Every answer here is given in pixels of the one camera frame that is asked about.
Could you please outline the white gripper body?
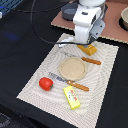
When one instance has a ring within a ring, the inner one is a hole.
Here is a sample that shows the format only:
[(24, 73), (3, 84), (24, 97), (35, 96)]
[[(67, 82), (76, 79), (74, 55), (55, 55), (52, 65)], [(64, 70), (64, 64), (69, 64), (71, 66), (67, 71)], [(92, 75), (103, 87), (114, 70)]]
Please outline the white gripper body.
[(101, 8), (86, 8), (78, 6), (73, 18), (75, 24), (75, 42), (81, 45), (89, 45), (102, 33), (105, 23), (101, 19)]

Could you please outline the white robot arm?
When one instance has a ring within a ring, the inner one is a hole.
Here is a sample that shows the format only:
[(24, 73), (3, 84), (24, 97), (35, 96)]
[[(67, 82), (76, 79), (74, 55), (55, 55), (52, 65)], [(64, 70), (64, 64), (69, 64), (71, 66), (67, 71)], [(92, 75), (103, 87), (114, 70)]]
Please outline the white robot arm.
[(75, 24), (75, 42), (89, 45), (102, 33), (105, 23), (105, 0), (79, 0), (73, 18)]

